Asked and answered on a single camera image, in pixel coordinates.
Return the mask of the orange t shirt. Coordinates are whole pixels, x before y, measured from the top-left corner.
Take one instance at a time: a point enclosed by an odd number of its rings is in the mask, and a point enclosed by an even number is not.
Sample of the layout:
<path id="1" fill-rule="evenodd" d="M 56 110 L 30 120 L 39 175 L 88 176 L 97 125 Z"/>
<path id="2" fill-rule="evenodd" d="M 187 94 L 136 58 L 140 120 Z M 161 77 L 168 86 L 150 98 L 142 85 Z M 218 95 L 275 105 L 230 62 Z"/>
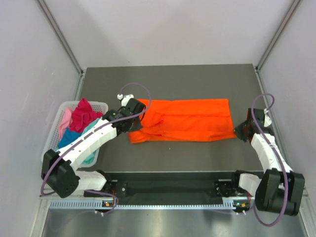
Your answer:
<path id="1" fill-rule="evenodd" d="M 149 106 L 132 144 L 148 141 L 213 142 L 235 138 L 228 99 L 140 100 Z"/>

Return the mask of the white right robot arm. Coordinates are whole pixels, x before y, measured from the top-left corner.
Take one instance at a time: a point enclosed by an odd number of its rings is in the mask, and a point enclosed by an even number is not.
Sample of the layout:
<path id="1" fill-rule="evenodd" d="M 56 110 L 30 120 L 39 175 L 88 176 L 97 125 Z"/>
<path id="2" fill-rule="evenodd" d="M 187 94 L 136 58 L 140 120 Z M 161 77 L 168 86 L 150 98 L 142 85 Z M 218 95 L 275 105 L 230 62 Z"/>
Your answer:
<path id="1" fill-rule="evenodd" d="M 254 121 L 246 120 L 234 128 L 237 138 L 249 142 L 258 155 L 264 175 L 259 178 L 254 173 L 238 170 L 232 175 L 231 191 L 243 195 L 246 191 L 255 197 L 259 211 L 280 213 L 286 204 L 284 214 L 296 216 L 299 212 L 305 178 L 295 173 L 285 162 L 275 143 L 271 128 L 263 131 L 269 142 L 264 139 Z"/>

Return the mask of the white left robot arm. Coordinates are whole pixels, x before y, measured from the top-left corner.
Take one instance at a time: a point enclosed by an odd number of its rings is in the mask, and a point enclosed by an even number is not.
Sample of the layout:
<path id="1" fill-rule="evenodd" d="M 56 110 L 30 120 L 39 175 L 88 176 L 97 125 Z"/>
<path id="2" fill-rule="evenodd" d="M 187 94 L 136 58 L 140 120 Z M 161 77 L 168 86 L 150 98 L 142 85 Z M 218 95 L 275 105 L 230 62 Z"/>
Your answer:
<path id="1" fill-rule="evenodd" d="M 129 132 L 135 119 L 142 113 L 121 117 L 113 121 L 98 120 L 97 124 L 84 135 L 58 151 L 48 150 L 43 156 L 40 193 L 48 196 L 56 193 L 61 198 L 75 191 L 96 192 L 108 195 L 112 184 L 97 171 L 79 171 L 83 161 L 102 145 L 121 133 Z"/>

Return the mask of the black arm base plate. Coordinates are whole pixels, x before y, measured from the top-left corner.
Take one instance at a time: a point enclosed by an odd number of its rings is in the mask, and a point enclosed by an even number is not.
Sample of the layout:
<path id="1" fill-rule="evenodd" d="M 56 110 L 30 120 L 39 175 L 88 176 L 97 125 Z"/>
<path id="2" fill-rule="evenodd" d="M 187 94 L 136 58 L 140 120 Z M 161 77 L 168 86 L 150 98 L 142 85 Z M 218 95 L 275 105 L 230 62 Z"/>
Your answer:
<path id="1" fill-rule="evenodd" d="M 119 198 L 136 194 L 206 194 L 211 197 L 242 196 L 246 190 L 231 180 L 119 180 L 109 181 L 102 188 Z"/>

